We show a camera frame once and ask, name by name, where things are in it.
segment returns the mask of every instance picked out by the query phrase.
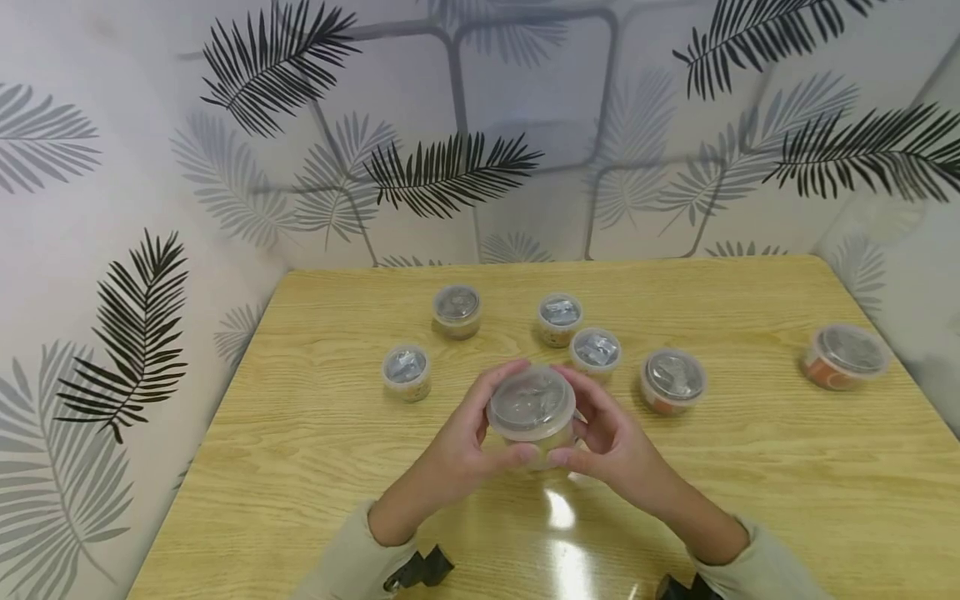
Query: jar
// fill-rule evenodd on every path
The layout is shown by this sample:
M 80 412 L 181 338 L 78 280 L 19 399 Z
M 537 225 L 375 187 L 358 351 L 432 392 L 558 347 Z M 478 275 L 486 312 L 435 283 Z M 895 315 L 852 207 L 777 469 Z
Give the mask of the jar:
M 573 415 L 576 395 L 564 376 L 540 365 L 511 375 L 493 392 L 487 404 L 487 420 L 507 444 L 529 443 L 540 456 L 528 465 L 548 468 L 547 452 L 573 445 Z
M 640 389 L 655 413 L 679 415 L 703 397 L 707 372 L 700 361 L 683 350 L 659 349 L 643 361 Z
M 551 348 L 566 348 L 584 321 L 584 308 L 569 294 L 547 294 L 537 307 L 540 339 Z
M 586 327 L 570 342 L 573 368 L 601 383 L 610 380 L 622 357 L 620 341 L 606 329 Z
M 466 340 L 480 330 L 480 294 L 468 285 L 448 285 L 433 297 L 433 318 L 451 340 Z
M 853 390 L 883 375 L 890 352 L 873 333 L 850 324 L 828 325 L 813 335 L 803 369 L 807 379 L 833 391 Z
M 397 346 L 387 352 L 380 374 L 388 396 L 418 402 L 430 394 L 430 357 L 419 346 Z

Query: sleeve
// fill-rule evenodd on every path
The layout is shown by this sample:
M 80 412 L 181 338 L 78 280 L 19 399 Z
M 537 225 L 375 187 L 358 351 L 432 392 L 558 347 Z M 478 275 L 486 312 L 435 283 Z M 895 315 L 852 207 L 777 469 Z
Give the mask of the sleeve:
M 415 539 L 396 548 L 381 546 L 370 533 L 362 503 L 326 547 L 320 562 L 303 578 L 291 600 L 387 600 L 395 591 L 384 583 L 417 551 Z
M 750 545 L 730 564 L 703 564 L 692 555 L 697 572 L 724 600 L 830 600 L 799 560 L 773 534 L 737 516 Z

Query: wallpaper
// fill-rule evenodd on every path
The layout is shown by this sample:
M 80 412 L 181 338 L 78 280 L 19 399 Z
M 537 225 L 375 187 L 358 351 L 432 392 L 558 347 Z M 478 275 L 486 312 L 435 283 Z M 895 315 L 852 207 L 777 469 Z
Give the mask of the wallpaper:
M 125 596 L 290 269 L 814 252 L 960 432 L 953 0 L 11 0 L 0 44 L 0 596 Z

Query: wood grain surface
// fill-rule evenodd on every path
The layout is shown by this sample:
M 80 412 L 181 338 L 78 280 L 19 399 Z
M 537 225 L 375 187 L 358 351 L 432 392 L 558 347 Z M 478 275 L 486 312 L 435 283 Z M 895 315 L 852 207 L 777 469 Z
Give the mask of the wood grain surface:
M 476 337 L 432 330 L 449 283 L 483 299 Z M 814 387 L 797 363 L 814 330 L 870 327 L 811 256 L 298 271 L 280 283 L 130 598 L 282 599 L 344 517 L 419 455 L 482 369 L 538 343 L 548 292 L 577 296 L 585 325 L 625 356 L 608 388 L 677 470 L 726 509 L 773 530 L 837 598 L 953 597 L 960 590 L 960 446 L 902 365 L 861 391 Z M 392 346 L 430 352 L 433 391 L 385 397 Z M 640 402 L 656 348 L 708 372 L 678 418 Z M 491 444 L 500 441 L 490 436 Z M 692 577 L 682 545 L 603 485 L 553 470 L 490 483 L 420 530 L 456 569 L 404 598 L 652 598 Z

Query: clear plastic lid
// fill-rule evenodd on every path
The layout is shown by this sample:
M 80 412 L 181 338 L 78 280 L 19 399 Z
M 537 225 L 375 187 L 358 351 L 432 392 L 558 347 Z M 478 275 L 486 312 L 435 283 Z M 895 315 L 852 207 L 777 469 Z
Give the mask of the clear plastic lid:
M 848 372 L 874 375 L 886 371 L 890 355 L 874 334 L 855 325 L 833 324 L 817 332 L 817 350 Z
M 577 332 L 570 343 L 577 357 L 598 369 L 612 368 L 620 360 L 620 341 L 599 327 L 587 327 Z
M 566 427 L 575 408 L 570 384 L 541 365 L 507 377 L 497 387 L 487 404 L 487 420 L 508 440 L 535 442 Z
M 569 294 L 548 294 L 540 301 L 539 311 L 545 323 L 559 328 L 574 326 L 584 317 L 580 302 Z
M 468 319 L 480 308 L 480 295 L 468 285 L 448 285 L 433 298 L 433 310 L 445 321 Z
M 678 402 L 695 399 L 707 386 L 707 372 L 700 361 L 674 348 L 660 349 L 648 356 L 643 371 L 657 394 Z
M 390 384 L 404 386 L 421 379 L 430 369 L 426 351 L 419 346 L 397 346 L 383 359 L 381 371 Z

